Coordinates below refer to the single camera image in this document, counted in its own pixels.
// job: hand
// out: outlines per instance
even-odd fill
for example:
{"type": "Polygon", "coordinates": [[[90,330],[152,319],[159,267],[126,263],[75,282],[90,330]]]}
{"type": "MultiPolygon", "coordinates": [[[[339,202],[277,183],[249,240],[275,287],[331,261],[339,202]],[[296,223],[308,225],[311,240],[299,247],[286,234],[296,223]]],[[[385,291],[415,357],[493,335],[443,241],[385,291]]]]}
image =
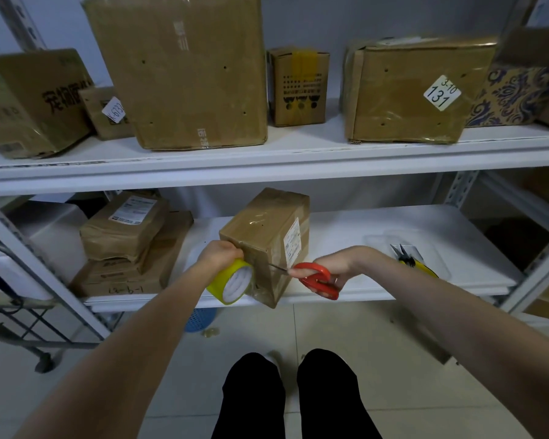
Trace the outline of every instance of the hand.
{"type": "MultiPolygon", "coordinates": [[[[363,247],[361,246],[352,246],[350,248],[337,251],[333,254],[320,257],[315,259],[313,263],[317,263],[321,266],[325,266],[331,273],[331,284],[334,285],[337,289],[341,290],[346,282],[352,277],[358,276],[361,274],[356,267],[356,261],[358,259],[358,252],[363,247]]],[[[317,271],[310,269],[295,269],[291,268],[289,270],[289,276],[295,277],[296,279],[302,279],[304,277],[315,274],[317,271]]],[[[316,291],[313,288],[309,288],[316,294],[321,295],[322,297],[329,297],[325,293],[316,291]]]]}
{"type": "Polygon", "coordinates": [[[198,263],[209,265],[214,274],[226,269],[235,259],[243,259],[244,252],[236,248],[233,243],[214,240],[208,243],[197,258],[198,263]]]}

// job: scissors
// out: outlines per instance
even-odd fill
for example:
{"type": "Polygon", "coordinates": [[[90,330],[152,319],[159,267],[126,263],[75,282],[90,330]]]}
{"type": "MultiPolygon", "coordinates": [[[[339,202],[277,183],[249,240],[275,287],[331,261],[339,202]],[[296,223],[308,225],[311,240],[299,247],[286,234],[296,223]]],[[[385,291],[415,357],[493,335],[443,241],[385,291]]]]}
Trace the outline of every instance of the scissors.
{"type": "MultiPolygon", "coordinates": [[[[282,271],[283,274],[289,275],[289,272],[285,268],[281,268],[277,265],[272,265],[271,263],[269,265],[282,271]]],[[[297,265],[293,266],[293,268],[312,269],[317,271],[315,274],[299,279],[299,281],[303,283],[307,288],[313,288],[318,293],[325,293],[328,296],[327,298],[329,300],[338,299],[339,289],[329,283],[331,281],[331,273],[325,266],[319,265],[317,263],[303,262],[298,263],[297,265]]]]}
{"type": "Polygon", "coordinates": [[[412,257],[410,254],[407,253],[407,251],[404,250],[403,245],[399,245],[399,248],[397,248],[395,245],[390,245],[390,247],[393,249],[393,251],[396,253],[397,260],[406,265],[410,266],[411,268],[417,268],[424,273],[429,274],[432,277],[436,277],[439,279],[439,276],[432,271],[431,268],[426,266],[424,263],[422,263],[420,260],[417,260],[416,258],[412,257]]]}

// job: person's right arm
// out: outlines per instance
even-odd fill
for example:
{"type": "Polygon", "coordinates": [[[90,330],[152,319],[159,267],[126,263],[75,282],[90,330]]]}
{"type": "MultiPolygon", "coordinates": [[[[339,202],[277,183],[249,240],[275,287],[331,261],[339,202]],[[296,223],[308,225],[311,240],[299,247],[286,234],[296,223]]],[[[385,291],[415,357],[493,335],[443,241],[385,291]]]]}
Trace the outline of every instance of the person's right arm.
{"type": "MultiPolygon", "coordinates": [[[[316,259],[337,278],[365,274],[408,308],[535,439],[549,439],[549,338],[444,280],[367,246],[316,259]]],[[[289,271],[306,277],[310,270],[289,271]]]]}

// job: person's left arm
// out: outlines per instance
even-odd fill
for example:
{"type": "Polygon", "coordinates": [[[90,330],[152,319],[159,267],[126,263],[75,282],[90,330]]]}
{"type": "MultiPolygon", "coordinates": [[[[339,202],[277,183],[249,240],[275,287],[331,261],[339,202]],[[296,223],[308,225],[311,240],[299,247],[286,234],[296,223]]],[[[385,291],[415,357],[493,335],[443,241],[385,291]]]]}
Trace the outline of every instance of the person's left arm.
{"type": "Polygon", "coordinates": [[[211,242],[197,263],[70,371],[14,439],[136,438],[201,293],[242,257],[232,243],[211,242]]]}

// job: red scissors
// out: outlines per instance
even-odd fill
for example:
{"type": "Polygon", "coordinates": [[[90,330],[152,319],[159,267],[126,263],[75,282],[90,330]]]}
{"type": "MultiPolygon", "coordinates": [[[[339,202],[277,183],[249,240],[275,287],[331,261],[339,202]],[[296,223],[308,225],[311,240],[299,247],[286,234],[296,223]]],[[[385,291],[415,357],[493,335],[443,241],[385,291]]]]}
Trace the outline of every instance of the red scissors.
{"type": "MultiPolygon", "coordinates": [[[[280,266],[272,264],[271,266],[274,266],[275,268],[284,271],[285,274],[288,274],[287,270],[281,268],[280,266]]],[[[317,263],[303,262],[293,266],[293,269],[311,269],[317,271],[315,274],[304,277],[303,279],[299,279],[299,281],[303,283],[307,288],[314,289],[318,294],[325,293],[327,295],[326,298],[328,298],[329,300],[338,299],[339,289],[329,283],[331,281],[331,273],[325,266],[319,265],[317,263]]]]}

